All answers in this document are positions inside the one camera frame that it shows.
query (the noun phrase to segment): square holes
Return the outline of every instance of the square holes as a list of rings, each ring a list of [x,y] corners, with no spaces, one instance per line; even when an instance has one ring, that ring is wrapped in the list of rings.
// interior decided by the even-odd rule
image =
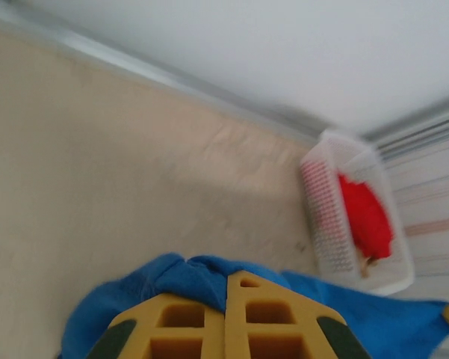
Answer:
[[[146,359],[201,359],[202,339],[151,339]]]
[[[302,337],[249,335],[252,359],[306,359]]]
[[[203,328],[204,306],[201,304],[173,304],[166,307],[158,321],[162,328]]]
[[[251,301],[246,305],[246,322],[295,324],[291,308],[283,301]]]
[[[260,287],[259,283],[256,283],[252,279],[243,278],[241,279],[241,286],[244,288],[258,288]]]

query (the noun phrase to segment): plastic basket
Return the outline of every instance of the plastic basket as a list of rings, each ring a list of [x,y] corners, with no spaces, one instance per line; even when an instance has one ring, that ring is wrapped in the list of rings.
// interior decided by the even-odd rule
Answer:
[[[324,280],[380,295],[407,288],[415,279],[412,257],[403,234],[384,167],[376,150],[351,135],[326,130],[304,156],[300,169],[306,189],[312,241]],[[391,256],[360,275],[338,172],[354,182],[366,182],[380,199],[394,238]]]

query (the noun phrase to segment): red fabric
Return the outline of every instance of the red fabric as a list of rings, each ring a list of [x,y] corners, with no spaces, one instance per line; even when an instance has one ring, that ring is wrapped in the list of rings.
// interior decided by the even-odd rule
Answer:
[[[338,174],[338,181],[356,247],[366,258],[378,260],[389,257],[393,233],[375,194],[367,184],[350,182],[343,174]]]

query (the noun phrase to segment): blue cloth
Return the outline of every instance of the blue cloth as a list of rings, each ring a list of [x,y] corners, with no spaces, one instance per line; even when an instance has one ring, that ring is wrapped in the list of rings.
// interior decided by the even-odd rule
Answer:
[[[401,301],[345,289],[290,271],[201,256],[165,254],[126,277],[95,288],[66,324],[63,359],[82,359],[119,313],[163,292],[226,311],[227,277],[245,270],[337,310],[371,357],[428,358],[449,334],[442,301]]]

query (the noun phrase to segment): white wall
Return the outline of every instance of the white wall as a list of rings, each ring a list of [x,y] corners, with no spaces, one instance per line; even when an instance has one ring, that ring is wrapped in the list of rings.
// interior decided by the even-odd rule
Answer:
[[[416,274],[415,283],[394,296],[449,301],[449,140],[386,165]],[[449,338],[442,348],[449,349]]]
[[[360,133],[449,97],[449,1],[25,2],[255,104]]]

